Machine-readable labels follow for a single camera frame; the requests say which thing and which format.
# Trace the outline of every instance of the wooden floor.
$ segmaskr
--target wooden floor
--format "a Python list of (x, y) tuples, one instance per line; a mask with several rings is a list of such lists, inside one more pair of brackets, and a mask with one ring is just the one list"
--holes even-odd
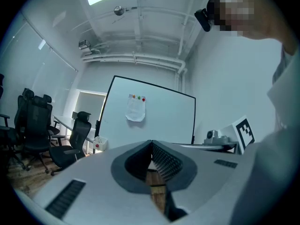
[[(68, 140), (63, 140), (62, 145), (69, 145)], [(24, 157), (22, 161), (25, 165), (29, 163), (32, 157)], [(43, 159), (48, 169), (57, 169), (58, 167), (51, 158)], [(53, 177), (50, 173), (45, 173), (45, 167), (37, 160), (30, 167), (29, 171), (23, 170), (22, 167), (14, 160), (10, 159), (10, 166), (7, 173), (7, 178), (13, 188), (19, 189), (33, 198), (43, 185)], [(146, 184), (151, 186), (151, 197), (157, 208), (163, 213), (165, 211), (165, 186), (164, 181), (157, 172), (148, 172)]]

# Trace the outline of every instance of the table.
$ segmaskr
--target table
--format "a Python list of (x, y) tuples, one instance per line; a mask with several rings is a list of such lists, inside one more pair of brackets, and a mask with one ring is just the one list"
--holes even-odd
[[(72, 118), (68, 118), (68, 117), (63, 117), (63, 116), (57, 116), (57, 115), (53, 115), (54, 118), (60, 122), (61, 125), (63, 125), (64, 127), (66, 127), (66, 133), (65, 133), (65, 139), (67, 139), (67, 133), (68, 133), (68, 129), (69, 130), (73, 130), (73, 126), (74, 126), (74, 122), (75, 120), (72, 119)], [(89, 145), (90, 145), (90, 142), (94, 142), (94, 138), (95, 138), (95, 129), (94, 128), (91, 128), (90, 129), (90, 132), (86, 138), (86, 141), (88, 141), (87, 143), (87, 146), (86, 146), (86, 151), (87, 151), (87, 154), (89, 153)]]

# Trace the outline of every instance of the whiteboard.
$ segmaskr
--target whiteboard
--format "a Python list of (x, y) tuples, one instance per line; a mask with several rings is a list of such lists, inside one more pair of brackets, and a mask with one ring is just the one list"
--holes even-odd
[[(129, 94), (146, 97), (146, 117), (142, 122), (129, 121), (125, 117)], [(101, 114), (99, 135), (108, 139), (108, 149), (148, 139), (190, 144), (194, 134), (195, 105), (195, 97), (115, 76)]]

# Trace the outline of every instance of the black frame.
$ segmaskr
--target black frame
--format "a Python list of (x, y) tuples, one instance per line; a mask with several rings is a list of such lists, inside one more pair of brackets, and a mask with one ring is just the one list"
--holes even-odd
[(111, 88), (112, 88), (112, 85), (113, 85), (113, 81), (114, 81), (114, 79), (115, 79), (116, 77), (118, 77), (118, 78), (124, 78), (124, 79), (128, 79), (128, 80), (132, 80), (132, 81), (135, 81), (135, 82), (145, 83), (145, 84), (152, 85), (152, 86), (155, 86), (155, 87), (158, 87), (158, 88), (162, 88), (162, 89), (166, 89), (166, 90), (169, 90), (169, 91), (172, 91), (172, 92), (177, 92), (177, 93), (179, 93), (179, 94), (182, 94), (182, 95), (185, 95), (185, 96), (188, 96), (188, 97), (190, 97), (190, 98), (195, 99), (194, 125), (193, 125), (192, 141), (191, 141), (191, 144), (194, 144), (194, 140), (195, 140), (194, 130), (195, 130), (195, 119), (196, 119), (196, 98), (195, 98), (195, 97), (190, 96), (190, 95), (188, 95), (188, 94), (184, 94), (184, 93), (182, 93), (182, 92), (178, 92), (178, 91), (169, 89), (169, 88), (165, 88), (165, 87), (162, 87), (162, 86), (159, 86), (159, 85), (155, 85), (155, 84), (152, 84), (152, 83), (149, 83), (149, 82), (143, 82), (143, 81), (140, 81), (140, 80), (136, 80), (136, 79), (132, 79), (132, 78), (128, 78), (128, 77), (117, 76), (117, 75), (113, 76), (111, 85), (109, 86), (109, 89), (108, 89), (108, 92), (107, 92), (107, 95), (106, 95), (106, 98), (105, 98), (105, 102), (104, 102), (104, 104), (103, 104), (103, 110), (102, 110), (102, 113), (101, 113), (101, 116), (100, 116), (100, 120), (99, 120), (99, 122), (96, 123), (95, 137), (99, 136), (101, 120), (102, 120), (102, 116), (103, 116), (103, 113), (104, 113), (104, 110), (105, 110), (105, 105), (106, 105), (106, 102), (107, 102), (107, 98), (108, 98), (108, 96), (109, 96), (109, 92), (111, 91)]

